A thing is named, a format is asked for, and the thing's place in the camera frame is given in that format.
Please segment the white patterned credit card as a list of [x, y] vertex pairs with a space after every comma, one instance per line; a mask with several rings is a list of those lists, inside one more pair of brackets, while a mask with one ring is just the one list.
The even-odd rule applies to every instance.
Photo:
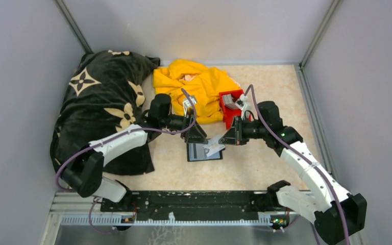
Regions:
[[203, 149], [207, 157], [211, 157], [226, 148], [224, 144], [219, 143], [221, 137], [221, 135], [216, 135], [209, 139], [207, 144], [203, 145]]

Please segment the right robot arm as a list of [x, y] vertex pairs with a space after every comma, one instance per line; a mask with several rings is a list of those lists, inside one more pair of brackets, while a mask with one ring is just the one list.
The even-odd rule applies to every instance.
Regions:
[[255, 117], [243, 100], [226, 105], [240, 110], [220, 144], [245, 145], [250, 139], [262, 139], [280, 159], [290, 165], [311, 191], [308, 196], [289, 182], [278, 181], [267, 188], [268, 206], [273, 210], [289, 208], [311, 222], [326, 244], [347, 241], [363, 230], [367, 201], [361, 194], [351, 194], [321, 166], [297, 130], [285, 126], [273, 101], [258, 103]]

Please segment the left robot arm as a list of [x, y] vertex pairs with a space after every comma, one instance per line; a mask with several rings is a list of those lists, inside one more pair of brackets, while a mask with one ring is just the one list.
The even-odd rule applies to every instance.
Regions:
[[63, 180], [69, 191], [83, 198], [96, 197], [112, 201], [120, 211], [133, 204], [126, 185], [103, 176], [104, 167], [112, 160], [156, 139], [160, 134], [179, 134], [186, 143], [207, 144], [207, 135], [197, 123], [197, 99], [183, 91], [184, 114], [172, 114], [172, 100], [167, 94], [155, 95], [149, 109], [136, 123], [99, 140], [75, 144], [76, 153], [57, 170], [55, 183]]

